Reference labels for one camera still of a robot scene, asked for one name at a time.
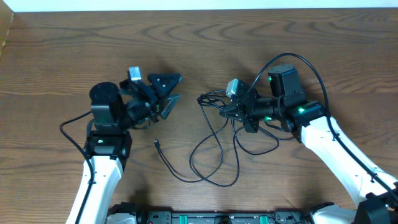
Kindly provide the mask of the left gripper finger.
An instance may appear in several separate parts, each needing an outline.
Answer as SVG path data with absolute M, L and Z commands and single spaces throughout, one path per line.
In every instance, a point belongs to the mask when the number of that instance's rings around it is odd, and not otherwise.
M 173 110 L 179 99 L 180 99 L 179 94 L 172 94 L 166 97 L 166 99 L 164 100 L 165 103 L 164 108 L 160 113 L 160 117 L 162 119 L 167 119 L 167 117 L 169 116 L 169 114 L 171 113 L 171 111 Z
M 151 87 L 159 97 L 169 96 L 172 90 L 182 81 L 179 73 L 150 74 L 147 76 Z

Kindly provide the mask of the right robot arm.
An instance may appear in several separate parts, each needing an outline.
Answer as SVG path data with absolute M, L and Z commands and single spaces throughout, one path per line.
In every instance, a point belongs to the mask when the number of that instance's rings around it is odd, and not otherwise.
M 335 118 L 318 101 L 310 101 L 292 64 L 268 71 L 272 97 L 261 97 L 242 80 L 228 83 L 231 103 L 220 116 L 243 124 L 249 133 L 260 121 L 278 120 L 305 147 L 313 151 L 341 182 L 355 210 L 334 203 L 313 207 L 301 217 L 304 223 L 397 223 L 397 179 L 380 169 L 342 131 Z

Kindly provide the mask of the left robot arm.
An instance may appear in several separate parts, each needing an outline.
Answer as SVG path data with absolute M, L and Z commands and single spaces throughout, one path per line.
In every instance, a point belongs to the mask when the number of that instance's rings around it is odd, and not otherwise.
M 179 99 L 172 90 L 182 81 L 179 73 L 150 74 L 149 83 L 129 72 L 119 84 L 102 82 L 89 93 L 93 119 L 88 123 L 83 175 L 67 223 L 105 223 L 114 190 L 129 157 L 130 130 L 147 129 L 165 119 Z

